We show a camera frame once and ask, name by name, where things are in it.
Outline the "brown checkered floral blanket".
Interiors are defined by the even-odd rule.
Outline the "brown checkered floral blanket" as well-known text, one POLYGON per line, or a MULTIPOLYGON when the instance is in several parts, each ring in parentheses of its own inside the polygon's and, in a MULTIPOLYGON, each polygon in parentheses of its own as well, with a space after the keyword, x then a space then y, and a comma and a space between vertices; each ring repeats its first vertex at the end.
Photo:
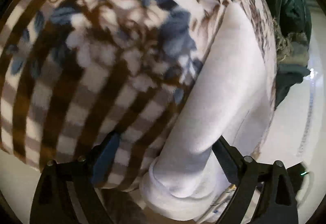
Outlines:
POLYGON ((117 131, 99 185, 137 188, 233 2, 253 26, 272 114, 276 51, 265 0, 13 0, 1 18, 1 149, 41 171, 117 131))

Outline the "dark green garment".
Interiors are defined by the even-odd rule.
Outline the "dark green garment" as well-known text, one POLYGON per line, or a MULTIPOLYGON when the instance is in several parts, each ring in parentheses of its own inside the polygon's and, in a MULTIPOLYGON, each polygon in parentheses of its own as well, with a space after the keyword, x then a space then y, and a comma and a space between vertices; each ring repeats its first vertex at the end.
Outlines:
POLYGON ((312 33, 311 13, 306 0, 266 0, 273 18, 277 55, 276 102, 288 95, 290 88, 302 83, 308 69, 312 33))

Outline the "white fleece pants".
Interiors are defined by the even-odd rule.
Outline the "white fleece pants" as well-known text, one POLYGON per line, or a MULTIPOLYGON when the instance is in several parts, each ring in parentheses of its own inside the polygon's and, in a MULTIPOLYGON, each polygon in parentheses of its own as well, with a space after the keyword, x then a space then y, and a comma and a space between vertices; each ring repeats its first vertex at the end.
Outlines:
POLYGON ((223 136, 243 154, 254 150, 270 125, 275 68, 275 49, 262 53, 243 9, 229 5, 164 148, 141 180, 149 208, 197 220, 229 187, 212 146, 223 136))

